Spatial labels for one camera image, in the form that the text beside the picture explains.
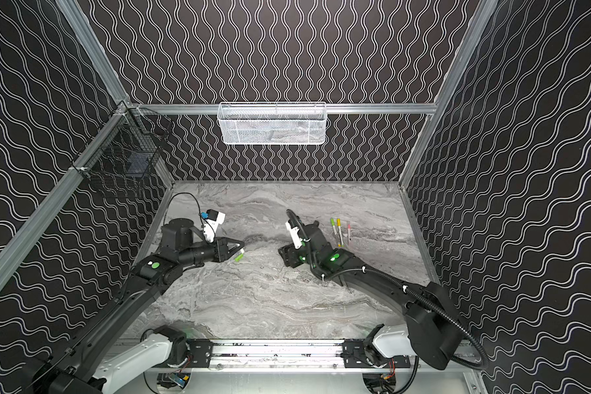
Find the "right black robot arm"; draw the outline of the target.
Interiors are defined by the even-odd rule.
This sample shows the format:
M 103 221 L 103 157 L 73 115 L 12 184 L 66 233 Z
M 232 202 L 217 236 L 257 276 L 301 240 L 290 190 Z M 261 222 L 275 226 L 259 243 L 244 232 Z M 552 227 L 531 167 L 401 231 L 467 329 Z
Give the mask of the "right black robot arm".
M 332 246 L 317 222 L 297 225 L 289 220 L 286 228 L 292 241 L 278 250 L 285 266 L 306 264 L 320 281 L 362 292 L 402 317 L 400 324 L 377 326 L 364 340 L 365 354 L 372 364 L 396 356 L 417 356 L 434 369 L 448 367 L 463 335 L 453 323 L 417 299 L 422 296 L 457 318 L 458 313 L 451 302 L 444 300 L 436 283 L 422 286 L 407 282 L 366 264 L 351 251 Z

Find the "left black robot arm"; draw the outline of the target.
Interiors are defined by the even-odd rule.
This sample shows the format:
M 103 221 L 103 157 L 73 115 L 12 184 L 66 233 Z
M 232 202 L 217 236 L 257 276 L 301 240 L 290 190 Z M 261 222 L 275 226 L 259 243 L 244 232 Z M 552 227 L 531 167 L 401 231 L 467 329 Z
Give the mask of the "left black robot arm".
M 225 236 L 208 239 L 190 219 L 176 218 L 162 227 L 159 248 L 131 269 L 120 291 L 78 333 L 67 348 L 43 361 L 30 359 L 22 369 L 24 393 L 115 393 L 158 364 L 184 366 L 186 335 L 158 328 L 140 344 L 109 361 L 103 358 L 126 329 L 161 297 L 185 271 L 221 263 L 242 251 L 244 241 Z

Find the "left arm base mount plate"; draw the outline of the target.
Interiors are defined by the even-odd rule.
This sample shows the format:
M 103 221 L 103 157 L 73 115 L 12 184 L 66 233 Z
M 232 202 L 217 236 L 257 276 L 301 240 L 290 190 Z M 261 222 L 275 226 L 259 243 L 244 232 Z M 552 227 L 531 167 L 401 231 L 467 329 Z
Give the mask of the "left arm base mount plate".
M 186 340 L 184 345 L 180 341 L 176 342 L 169 358 L 156 364 L 154 368 L 208 368 L 212 359 L 213 346 L 214 343 L 208 339 Z

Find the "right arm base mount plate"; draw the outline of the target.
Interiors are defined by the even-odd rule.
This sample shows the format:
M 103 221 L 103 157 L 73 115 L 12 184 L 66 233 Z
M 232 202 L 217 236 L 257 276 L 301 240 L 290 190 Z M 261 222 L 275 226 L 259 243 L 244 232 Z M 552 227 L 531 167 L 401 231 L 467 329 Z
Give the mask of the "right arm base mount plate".
M 390 363 L 400 369 L 409 369 L 411 366 L 410 357 L 394 356 L 388 358 L 379 353 L 373 345 L 365 340 L 346 340 L 341 345 L 339 356 L 344 361 L 344 366 L 348 369 L 386 369 L 390 368 Z

